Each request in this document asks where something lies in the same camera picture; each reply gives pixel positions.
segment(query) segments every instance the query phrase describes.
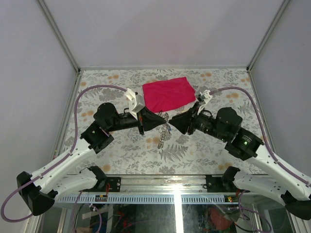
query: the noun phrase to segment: glass panel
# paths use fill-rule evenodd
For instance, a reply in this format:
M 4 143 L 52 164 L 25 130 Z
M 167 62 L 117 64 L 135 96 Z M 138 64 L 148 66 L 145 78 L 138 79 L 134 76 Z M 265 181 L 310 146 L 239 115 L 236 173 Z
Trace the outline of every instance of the glass panel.
M 238 205 L 224 204 L 95 204 L 102 217 L 100 233 L 244 233 L 256 232 L 243 220 Z M 256 200 L 245 195 L 244 207 L 258 211 L 268 219 L 273 233 L 294 233 L 288 213 L 283 206 L 266 198 Z M 71 233 L 70 218 L 73 204 L 62 204 L 51 208 L 42 218 L 38 233 Z M 244 212 L 253 225 L 269 227 L 255 214 Z M 89 204 L 78 204 L 73 222 L 77 233 L 95 233 L 100 218 Z

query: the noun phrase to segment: red object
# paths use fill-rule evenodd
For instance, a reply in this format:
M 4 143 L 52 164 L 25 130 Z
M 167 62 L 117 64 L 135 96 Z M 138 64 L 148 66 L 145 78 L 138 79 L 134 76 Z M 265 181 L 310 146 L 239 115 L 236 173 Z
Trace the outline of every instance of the red object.
M 235 194 L 235 197 L 237 197 L 239 195 L 239 193 L 240 193 L 240 190 L 238 189 L 236 194 Z
M 146 83 L 142 90 L 146 107 L 154 113 L 180 108 L 196 100 L 195 90 L 186 77 Z
M 109 193 L 109 189 L 110 189 L 110 184 L 106 184 L 106 196 L 108 197 L 108 193 Z
M 232 224 L 232 221 L 224 218 L 217 209 L 210 208 L 208 212 L 211 219 L 211 223 L 214 225 L 216 230 L 224 231 L 228 229 Z

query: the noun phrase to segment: black bracket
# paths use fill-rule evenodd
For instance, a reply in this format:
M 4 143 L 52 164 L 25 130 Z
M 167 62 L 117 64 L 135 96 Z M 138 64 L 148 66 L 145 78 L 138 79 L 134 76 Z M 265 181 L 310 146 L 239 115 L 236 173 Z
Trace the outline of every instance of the black bracket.
M 107 177 L 106 186 L 109 184 L 109 193 L 119 193 L 121 189 L 121 177 Z
M 232 193 L 237 191 L 237 188 L 228 189 L 224 185 L 221 176 L 205 175 L 205 180 L 206 184 L 203 185 L 203 188 L 206 188 L 208 193 Z

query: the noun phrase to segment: white cable tray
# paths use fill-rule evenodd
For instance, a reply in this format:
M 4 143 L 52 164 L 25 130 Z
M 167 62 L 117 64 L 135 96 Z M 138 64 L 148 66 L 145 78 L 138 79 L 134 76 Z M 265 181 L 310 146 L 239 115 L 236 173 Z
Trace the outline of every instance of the white cable tray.
M 73 194 L 58 200 L 58 203 L 75 203 L 78 195 Z M 95 194 L 82 194 L 78 203 L 109 204 L 174 204 L 174 195 L 108 195 L 108 199 L 98 198 Z M 234 204 L 225 202 L 224 195 L 181 195 L 182 204 Z

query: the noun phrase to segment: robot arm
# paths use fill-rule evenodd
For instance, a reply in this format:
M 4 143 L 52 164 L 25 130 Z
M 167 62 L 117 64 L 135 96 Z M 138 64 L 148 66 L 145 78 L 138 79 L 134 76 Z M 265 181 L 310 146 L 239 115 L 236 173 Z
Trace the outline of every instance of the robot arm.
M 252 163 L 274 178 L 261 179 L 246 174 L 238 168 L 229 167 L 222 177 L 228 189 L 245 189 L 278 201 L 297 217 L 311 218 L 311 187 L 285 171 L 282 163 L 292 173 L 311 182 L 311 178 L 301 173 L 274 154 L 273 159 L 263 141 L 241 127 L 242 118 L 232 108 L 222 108 L 216 118 L 210 111 L 202 110 L 210 99 L 208 91 L 198 96 L 198 102 L 187 112 L 174 116 L 169 123 L 183 134 L 202 131 L 226 143 L 225 149 L 236 158 Z
M 97 166 L 88 167 L 77 175 L 66 174 L 106 148 L 114 140 L 109 132 L 138 127 L 139 133 L 144 134 L 145 131 L 166 123 L 165 119 L 145 107 L 142 96 L 130 89 L 125 95 L 129 99 L 129 108 L 119 114 L 113 104 L 101 104 L 94 114 L 94 122 L 81 134 L 71 155 L 62 163 L 44 176 L 41 175 L 64 159 L 70 149 L 39 170 L 31 174 L 24 171 L 17 176 L 18 187 L 35 177 L 41 177 L 19 192 L 34 216 L 46 212 L 55 200 L 68 194 L 88 189 L 102 191 L 105 188 L 106 176 Z

